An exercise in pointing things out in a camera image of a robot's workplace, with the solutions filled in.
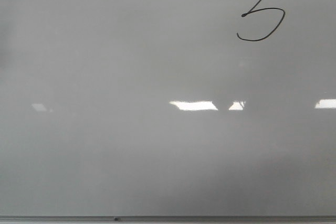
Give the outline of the white whiteboard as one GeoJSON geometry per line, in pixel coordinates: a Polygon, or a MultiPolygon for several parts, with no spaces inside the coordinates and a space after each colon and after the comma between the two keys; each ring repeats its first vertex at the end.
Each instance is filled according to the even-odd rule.
{"type": "Polygon", "coordinates": [[[335,0],[1,0],[1,214],[335,214],[335,0]]]}

